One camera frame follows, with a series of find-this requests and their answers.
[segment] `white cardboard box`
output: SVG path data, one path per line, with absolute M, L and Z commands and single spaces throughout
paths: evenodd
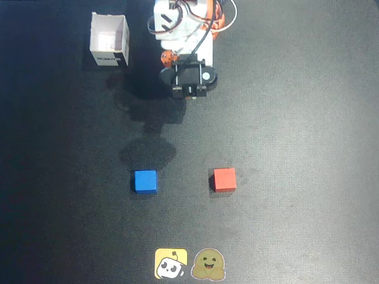
M 99 66 L 129 65 L 129 27 L 124 15 L 92 12 L 89 50 Z

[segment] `orange servo bracket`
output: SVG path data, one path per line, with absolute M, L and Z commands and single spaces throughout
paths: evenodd
M 178 60 L 178 56 L 172 50 L 165 50 L 160 55 L 160 60 L 166 68 L 171 68 L 171 63 Z
M 208 6 L 207 19 L 212 18 L 213 1 L 215 1 L 215 0 L 208 0 L 208 2 L 207 2 L 207 6 Z M 212 29 L 214 29 L 214 30 L 219 30 L 219 29 L 221 29 L 221 28 L 223 28 L 225 26 L 225 14 L 223 13 L 221 15 L 221 17 L 219 17 L 220 9 L 221 9 L 220 5 L 216 5 L 216 19 L 214 20 L 213 25 L 212 25 Z M 206 30 L 208 28 L 207 28 L 206 25 L 203 25 L 201 27 L 201 29 L 202 30 Z M 218 36 L 219 36 L 218 32 L 212 31 L 213 40 L 215 40 Z

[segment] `blue cube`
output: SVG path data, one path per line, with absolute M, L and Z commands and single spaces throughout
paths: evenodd
M 138 194 L 158 193 L 158 179 L 154 170 L 136 171 L 136 192 Z

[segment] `sticker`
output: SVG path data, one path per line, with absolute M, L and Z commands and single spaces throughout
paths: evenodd
M 198 280 L 221 281 L 225 279 L 224 268 L 223 255 L 214 248 L 205 248 L 197 253 L 191 269 L 191 276 Z
M 155 252 L 155 278 L 179 278 L 187 265 L 187 251 L 183 248 L 159 248 Z

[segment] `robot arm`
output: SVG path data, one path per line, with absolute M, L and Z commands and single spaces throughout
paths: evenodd
M 160 78 L 171 87 L 174 98 L 206 96 L 207 91 L 215 87 L 217 73 L 213 69 L 213 40 L 236 18 L 235 15 L 229 26 L 224 26 L 222 2 L 155 1 L 154 15 L 147 26 L 161 41 L 164 49 L 161 60 L 165 68 Z M 154 30 L 150 28 L 153 20 Z

